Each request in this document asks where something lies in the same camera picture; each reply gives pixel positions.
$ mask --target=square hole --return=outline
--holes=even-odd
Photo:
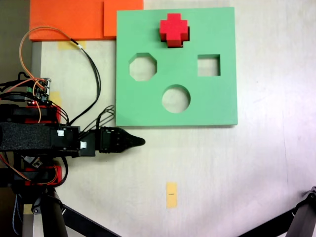
[[[197,56],[197,75],[199,77],[216,77],[221,75],[219,54],[205,54]]]

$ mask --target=circular hole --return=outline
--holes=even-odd
[[[185,111],[190,104],[190,93],[181,85],[172,85],[167,88],[162,96],[162,104],[172,113]]]

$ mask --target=yellow tape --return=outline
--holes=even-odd
[[[167,182],[167,208],[175,208],[177,206],[177,183]]]
[[[62,100],[59,91],[51,91],[49,94],[49,99],[61,107]]]
[[[24,204],[23,214],[24,215],[33,215],[32,204]]]
[[[86,48],[86,41],[77,41],[83,49]],[[78,47],[71,41],[59,41],[58,42],[58,49],[59,50],[74,50],[78,49]]]

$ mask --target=yellow sticky note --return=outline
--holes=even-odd
[[[167,182],[166,195],[167,208],[175,208],[177,206],[177,183]]]

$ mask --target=octagonal hole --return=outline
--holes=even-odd
[[[129,74],[136,81],[149,81],[157,72],[157,60],[149,53],[137,53],[129,63]]]

